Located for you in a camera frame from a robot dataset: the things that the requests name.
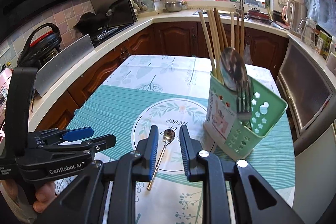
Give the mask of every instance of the green utensil holder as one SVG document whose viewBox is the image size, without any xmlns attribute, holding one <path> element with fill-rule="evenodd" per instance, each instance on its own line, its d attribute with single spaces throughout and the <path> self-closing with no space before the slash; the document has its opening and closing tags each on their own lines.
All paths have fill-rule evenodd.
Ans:
<svg viewBox="0 0 336 224">
<path fill-rule="evenodd" d="M 236 119 L 236 93 L 227 89 L 212 73 L 210 75 L 208 110 L 203 126 L 229 157 L 233 160 L 244 159 L 268 135 L 288 105 L 282 98 L 251 77 L 253 94 L 251 94 L 252 118 L 250 119 L 251 129 L 249 129 Z M 235 116 L 231 123 L 227 122 L 231 118 L 230 113 Z"/>
</svg>

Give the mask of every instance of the floral tablecloth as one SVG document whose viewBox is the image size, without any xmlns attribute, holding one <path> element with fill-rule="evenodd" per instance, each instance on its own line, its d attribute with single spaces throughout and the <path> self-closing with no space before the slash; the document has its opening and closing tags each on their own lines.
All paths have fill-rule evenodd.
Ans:
<svg viewBox="0 0 336 224">
<path fill-rule="evenodd" d="M 115 147 L 97 153 L 104 162 L 119 159 L 147 138 L 151 125 L 159 127 L 157 157 L 162 133 L 188 126 L 203 148 L 229 160 L 203 131 L 211 70 L 210 60 L 174 56 L 131 56 L 113 72 L 78 111 L 68 128 L 91 126 L 94 136 L 113 133 Z M 269 70 L 247 65 L 248 74 L 279 95 Z M 136 224 L 202 223 L 202 185 L 184 175 L 179 140 L 167 146 L 151 191 L 136 185 Z M 292 206 L 295 186 L 293 143 L 286 114 L 247 157 L 254 168 Z M 73 178 L 57 181 L 60 192 Z"/>
</svg>

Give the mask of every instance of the metal spoon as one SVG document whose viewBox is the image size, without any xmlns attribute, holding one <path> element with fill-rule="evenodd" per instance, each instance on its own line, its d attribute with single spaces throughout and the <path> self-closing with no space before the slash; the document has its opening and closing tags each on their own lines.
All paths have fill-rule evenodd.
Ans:
<svg viewBox="0 0 336 224">
<path fill-rule="evenodd" d="M 165 145 L 163 146 L 163 149 L 162 149 L 162 152 L 161 152 L 161 155 L 159 157 L 159 160 L 155 166 L 155 171 L 154 171 L 154 175 L 152 177 L 152 180 L 149 182 L 148 186 L 147 186 L 147 190 L 152 190 L 152 186 L 153 186 L 153 182 L 154 182 L 154 179 L 156 177 L 156 174 L 159 170 L 159 165 L 161 163 L 161 160 L 162 160 L 162 157 L 163 157 L 163 154 L 166 150 L 166 146 L 169 145 L 175 138 L 175 131 L 174 130 L 171 130 L 171 129 L 166 129 L 163 133 L 163 142 L 165 143 Z"/>
</svg>

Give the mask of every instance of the wooden chopstick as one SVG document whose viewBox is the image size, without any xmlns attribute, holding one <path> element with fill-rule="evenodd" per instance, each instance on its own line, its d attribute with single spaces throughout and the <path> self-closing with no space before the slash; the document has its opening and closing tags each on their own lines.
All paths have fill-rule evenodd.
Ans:
<svg viewBox="0 0 336 224">
<path fill-rule="evenodd" d="M 236 50 L 239 52 L 240 51 L 240 41 L 239 41 L 239 13 L 236 13 L 237 18 L 236 18 Z"/>
<path fill-rule="evenodd" d="M 240 55 L 244 56 L 245 29 L 244 29 L 244 8 L 241 10 L 241 36 L 240 36 Z"/>
<path fill-rule="evenodd" d="M 209 57 L 210 57 L 210 62 L 211 62 L 212 73 L 217 78 L 217 72 L 216 72 L 216 68 L 215 68 L 215 61 L 214 61 L 214 58 L 213 58 L 213 52 L 212 52 L 212 47 L 211 47 L 211 42 L 210 42 L 210 37 L 209 37 L 208 29 L 207 29 L 207 26 L 205 24 L 203 13 L 201 11 L 199 11 L 198 14 L 199 14 L 199 17 L 201 18 L 201 24 L 202 24 L 202 28 L 203 28 L 203 32 L 204 32 L 204 36 L 205 36 L 205 41 L 206 41 L 207 47 L 208 47 L 208 52 L 209 52 Z"/>
<path fill-rule="evenodd" d="M 230 13 L 231 15 L 231 47 L 235 48 L 235 14 Z"/>
<path fill-rule="evenodd" d="M 217 72 L 217 79 L 218 81 L 222 82 L 221 80 L 221 69 L 220 69 L 220 46 L 219 46 L 219 38 L 218 38 L 218 32 L 216 27 L 216 21 L 215 21 L 215 15 L 213 13 L 213 10 L 207 11 L 209 23 L 210 23 L 210 30 L 211 30 L 211 37 L 212 37 L 212 43 L 215 53 L 215 60 L 216 60 L 216 72 Z"/>
<path fill-rule="evenodd" d="M 217 26 L 217 31 L 218 31 L 220 52 L 222 53 L 224 51 L 224 38 L 223 38 L 223 32 L 222 32 L 223 24 L 221 22 L 221 18 L 219 16 L 218 10 L 216 8 L 214 9 L 214 15 L 215 15 L 215 21 L 216 21 L 216 26 Z"/>
</svg>

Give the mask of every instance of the red lid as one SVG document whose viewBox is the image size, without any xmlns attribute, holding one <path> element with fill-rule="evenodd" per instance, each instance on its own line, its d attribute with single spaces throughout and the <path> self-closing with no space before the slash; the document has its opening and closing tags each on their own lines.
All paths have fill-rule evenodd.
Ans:
<svg viewBox="0 0 336 224">
<path fill-rule="evenodd" d="M 52 30 L 41 35 L 39 38 L 37 38 L 36 40 L 34 40 L 33 42 L 30 43 L 30 47 L 34 46 L 36 43 L 40 42 L 43 38 L 47 37 L 48 35 L 54 33 Z"/>
</svg>

